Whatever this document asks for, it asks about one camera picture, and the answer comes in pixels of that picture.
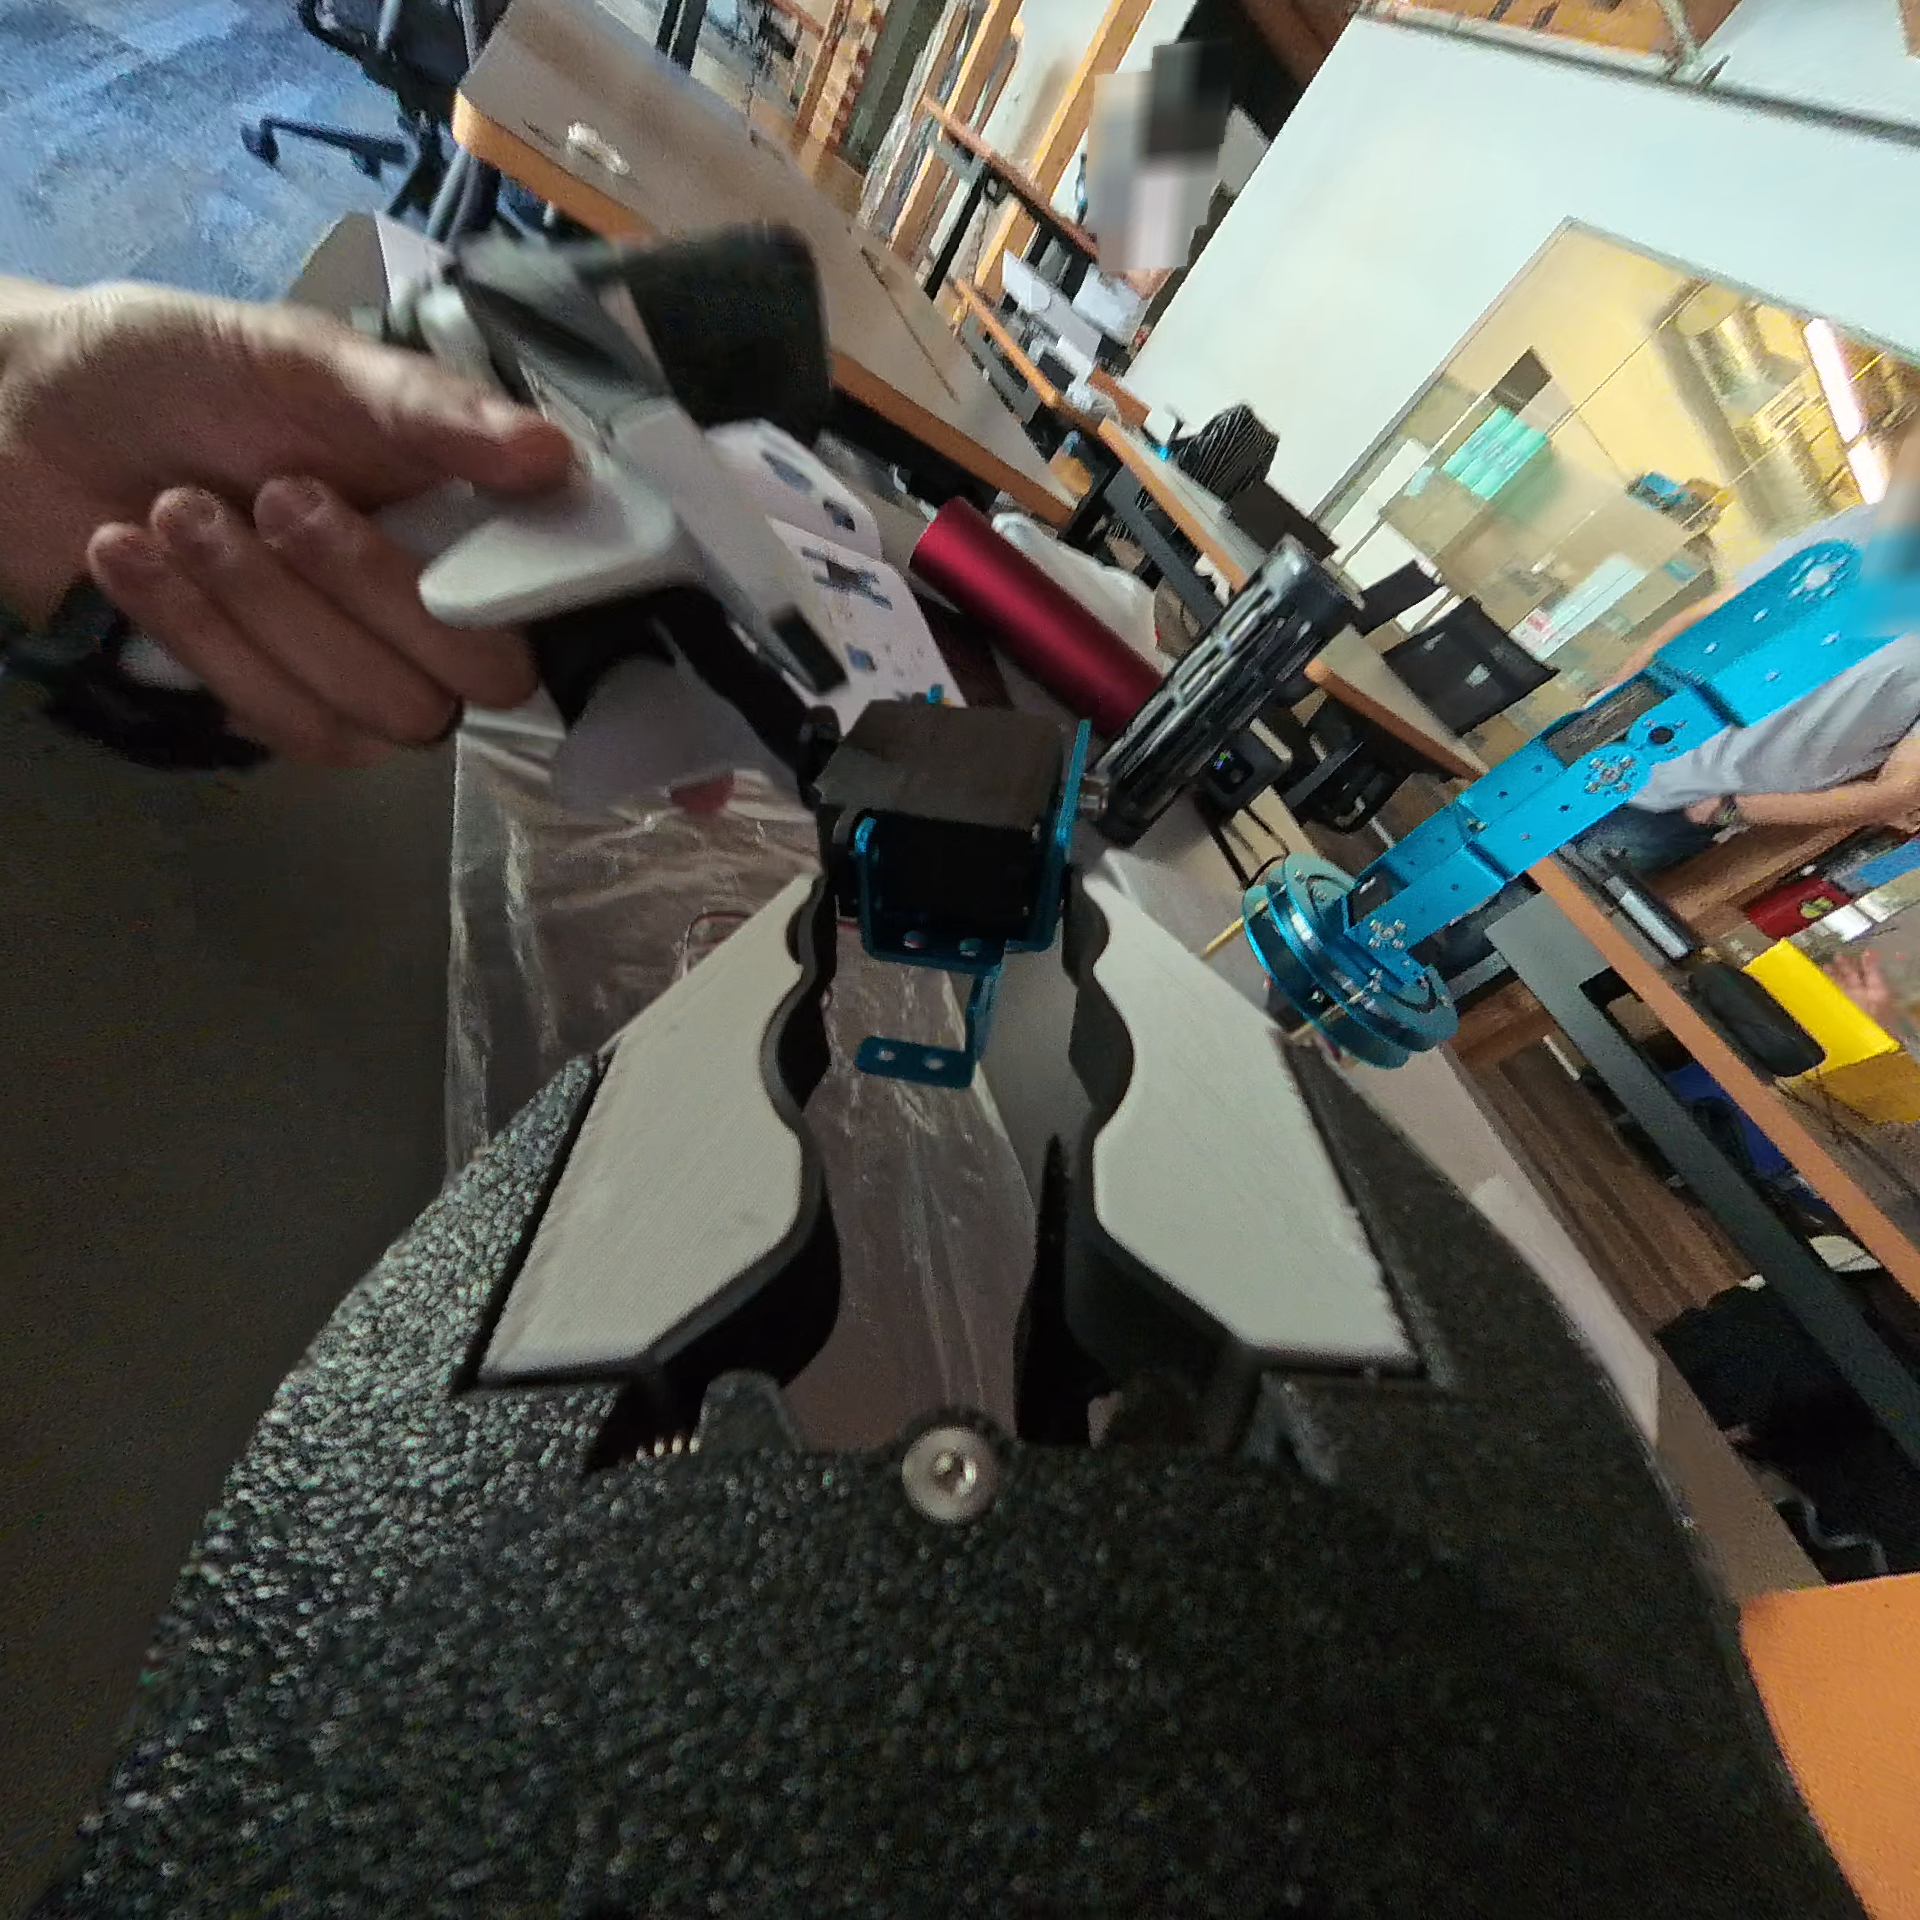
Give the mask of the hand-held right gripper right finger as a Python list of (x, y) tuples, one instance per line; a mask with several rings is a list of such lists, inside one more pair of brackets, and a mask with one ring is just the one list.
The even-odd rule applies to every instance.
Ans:
[(1424, 1354), (1280, 1030), (1110, 874), (1018, 957), (1038, 1251), (1018, 1438), (1235, 1452), (1276, 1382), (1416, 1386)]

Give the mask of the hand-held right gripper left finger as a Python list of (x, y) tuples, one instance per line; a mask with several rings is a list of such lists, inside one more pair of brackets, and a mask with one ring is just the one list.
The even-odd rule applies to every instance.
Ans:
[(788, 1387), (824, 1354), (837, 1229), (805, 1108), (834, 942), (825, 878), (792, 879), (598, 1048), (478, 1387), (613, 1382), (651, 1445), (722, 1376)]

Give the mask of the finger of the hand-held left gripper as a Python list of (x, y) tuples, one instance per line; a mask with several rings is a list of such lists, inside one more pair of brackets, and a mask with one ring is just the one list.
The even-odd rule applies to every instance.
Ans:
[(798, 776), (701, 678), (604, 678), (568, 725), (554, 791), (569, 808), (614, 812), (681, 802), (739, 776), (760, 776), (785, 799), (801, 797)]

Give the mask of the black servo with blue bracket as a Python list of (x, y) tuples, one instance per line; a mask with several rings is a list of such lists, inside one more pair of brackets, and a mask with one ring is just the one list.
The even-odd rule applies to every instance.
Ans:
[(965, 1039), (873, 1036), (854, 1068), (962, 1091), (988, 1047), (1011, 956), (1065, 915), (1090, 725), (933, 701), (868, 704), (813, 786), (834, 908), (867, 957), (966, 983)]

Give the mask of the person's left hand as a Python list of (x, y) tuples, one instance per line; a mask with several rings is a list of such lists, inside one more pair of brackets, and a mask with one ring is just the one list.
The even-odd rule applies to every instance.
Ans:
[(292, 762), (424, 748), (537, 692), (517, 631), (451, 629), (372, 515), (451, 483), (537, 495), (569, 438), (288, 304), (5, 278), (2, 583), (45, 631), (94, 584)]

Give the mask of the clear plastic bag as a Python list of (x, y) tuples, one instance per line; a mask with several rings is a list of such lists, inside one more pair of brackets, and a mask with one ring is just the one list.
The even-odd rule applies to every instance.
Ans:
[[(585, 813), (556, 799), (554, 726), (493, 716), (456, 740), (449, 1171), (818, 863), (811, 820), (757, 774), (706, 813), (666, 799)], [(876, 1448), (955, 1407), (1018, 1428), (1038, 1214), (989, 1079), (945, 1091), (854, 1068), (868, 1037), (960, 1042), (966, 995), (873, 963), (852, 926), (838, 934), (833, 1061), (808, 1127), (842, 1292), (829, 1340), (785, 1392), (824, 1448)]]

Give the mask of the long wooden table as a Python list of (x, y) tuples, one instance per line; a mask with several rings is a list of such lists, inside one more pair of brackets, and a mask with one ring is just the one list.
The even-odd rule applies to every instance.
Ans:
[(1054, 530), (1073, 501), (905, 263), (787, 148), (659, 54), (608, 5), (517, 2), (456, 93), (465, 154), (593, 234), (654, 243), (788, 226), (824, 284), (829, 431), (942, 504), (1000, 495)]

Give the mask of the open instruction manual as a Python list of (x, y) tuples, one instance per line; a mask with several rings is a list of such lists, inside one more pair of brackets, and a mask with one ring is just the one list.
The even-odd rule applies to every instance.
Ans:
[(872, 487), (891, 472), (833, 437), (810, 447), (762, 420), (712, 427), (708, 444), (808, 576), (813, 619), (848, 670), (848, 683), (825, 694), (838, 726), (872, 704), (960, 708), (965, 692), (898, 566), (928, 516)]

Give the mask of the red metal cylinder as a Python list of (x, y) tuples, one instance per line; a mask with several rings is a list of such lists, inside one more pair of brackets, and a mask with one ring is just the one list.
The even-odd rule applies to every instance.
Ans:
[(910, 570), (1105, 738), (1124, 732), (1163, 680), (1160, 664), (962, 495), (933, 515)]

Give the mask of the black office chair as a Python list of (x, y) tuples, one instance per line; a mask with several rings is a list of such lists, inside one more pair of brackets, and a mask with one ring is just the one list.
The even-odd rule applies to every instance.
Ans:
[(507, 2), (298, 2), (302, 29), (393, 95), (401, 134), (370, 134), (288, 117), (242, 126), (245, 151), (276, 164), (282, 140), (345, 154), (370, 181), (401, 168), (388, 218), (424, 214), (424, 234), (456, 243), (496, 219), (499, 172), (451, 142), (460, 85), (486, 50)]

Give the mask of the white crumpled plastic bag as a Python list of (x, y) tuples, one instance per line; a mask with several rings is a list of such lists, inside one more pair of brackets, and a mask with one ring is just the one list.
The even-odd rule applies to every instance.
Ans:
[(996, 511), (992, 530), (1132, 646), (1160, 646), (1156, 597), (1132, 572), (1068, 547), (1022, 511)]

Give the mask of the black cylindrical tool holder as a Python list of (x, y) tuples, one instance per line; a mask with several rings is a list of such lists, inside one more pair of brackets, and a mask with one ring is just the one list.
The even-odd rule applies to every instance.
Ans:
[(1357, 610), (1331, 564), (1280, 539), (1096, 764), (1092, 828), (1118, 848), (1137, 843)]

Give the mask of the yellow case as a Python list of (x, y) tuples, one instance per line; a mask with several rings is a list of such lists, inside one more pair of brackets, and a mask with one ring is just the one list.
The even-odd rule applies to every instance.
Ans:
[(1797, 1077), (1861, 1120), (1917, 1122), (1917, 1061), (1897, 1037), (1892, 1015), (1875, 1015), (1824, 966), (1793, 943), (1774, 943), (1741, 971), (1774, 996), (1821, 1047), (1814, 1068)]

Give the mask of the orange cardboard box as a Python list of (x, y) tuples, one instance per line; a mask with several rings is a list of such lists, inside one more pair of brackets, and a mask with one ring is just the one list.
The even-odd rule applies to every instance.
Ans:
[(1777, 1744), (1861, 1907), (1917, 1916), (1917, 1574), (1741, 1607)]

